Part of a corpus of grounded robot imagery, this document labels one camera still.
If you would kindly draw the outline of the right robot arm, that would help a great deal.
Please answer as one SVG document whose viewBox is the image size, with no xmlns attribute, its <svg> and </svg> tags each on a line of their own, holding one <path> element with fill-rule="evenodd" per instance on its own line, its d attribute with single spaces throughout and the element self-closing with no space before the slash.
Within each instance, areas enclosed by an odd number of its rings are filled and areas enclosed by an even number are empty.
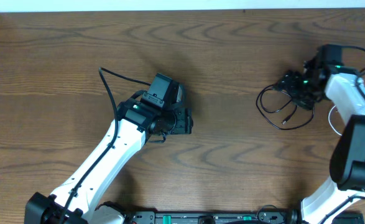
<svg viewBox="0 0 365 224">
<path fill-rule="evenodd" d="M 344 122 L 330 159 L 327 180 L 300 202 L 296 223 L 331 223 L 352 204 L 365 200 L 365 68 L 343 63 L 345 45 L 326 44 L 303 64 L 302 73 L 288 71 L 271 87 L 284 92 L 299 107 L 314 110 L 330 100 Z"/>
</svg>

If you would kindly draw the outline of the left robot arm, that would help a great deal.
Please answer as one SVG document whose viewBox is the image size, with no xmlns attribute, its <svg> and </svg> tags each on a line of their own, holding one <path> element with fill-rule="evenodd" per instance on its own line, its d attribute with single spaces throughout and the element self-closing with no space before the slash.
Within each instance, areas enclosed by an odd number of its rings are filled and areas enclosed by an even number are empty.
<svg viewBox="0 0 365 224">
<path fill-rule="evenodd" d="M 125 223 L 119 209 L 100 204 L 127 161 L 152 135 L 191 134 L 192 111 L 180 100 L 145 94 L 119 104 L 117 117 L 82 165 L 46 197 L 36 192 L 25 206 L 25 223 Z"/>
</svg>

